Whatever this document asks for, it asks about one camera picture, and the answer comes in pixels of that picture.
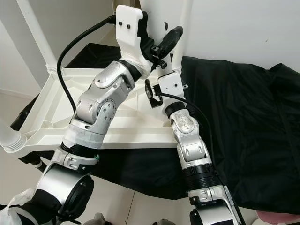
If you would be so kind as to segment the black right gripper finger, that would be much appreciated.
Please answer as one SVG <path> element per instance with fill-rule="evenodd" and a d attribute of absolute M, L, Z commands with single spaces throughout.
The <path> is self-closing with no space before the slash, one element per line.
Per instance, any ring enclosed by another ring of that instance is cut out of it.
<path fill-rule="evenodd" d="M 152 108 L 156 108 L 159 106 L 159 99 L 156 98 L 156 94 L 154 94 L 153 86 L 150 84 L 150 80 L 144 81 L 144 90 L 148 97 L 148 101 Z"/>

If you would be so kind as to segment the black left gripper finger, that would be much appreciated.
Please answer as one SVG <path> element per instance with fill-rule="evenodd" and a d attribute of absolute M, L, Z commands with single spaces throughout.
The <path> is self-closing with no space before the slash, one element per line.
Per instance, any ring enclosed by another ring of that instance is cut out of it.
<path fill-rule="evenodd" d="M 167 49 L 169 53 L 173 51 L 173 49 L 176 47 L 178 41 L 183 35 L 183 28 L 182 26 L 176 26 L 175 28 L 169 30 L 167 34 L 163 37 L 163 40 L 159 45 L 161 47 L 164 47 Z"/>

